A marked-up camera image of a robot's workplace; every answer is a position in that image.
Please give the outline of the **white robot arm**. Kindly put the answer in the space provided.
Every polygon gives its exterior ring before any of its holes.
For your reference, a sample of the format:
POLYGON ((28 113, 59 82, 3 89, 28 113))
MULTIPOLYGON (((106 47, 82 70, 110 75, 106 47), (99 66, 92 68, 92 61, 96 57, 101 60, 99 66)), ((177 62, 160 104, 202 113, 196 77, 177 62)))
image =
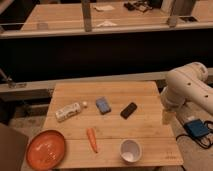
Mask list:
POLYGON ((176 110, 186 101, 192 101, 213 115, 213 88, 205 81, 208 78, 207 67, 200 62, 192 62, 174 68, 165 75, 166 86, 160 93, 162 123, 167 125, 176 115, 176 110))

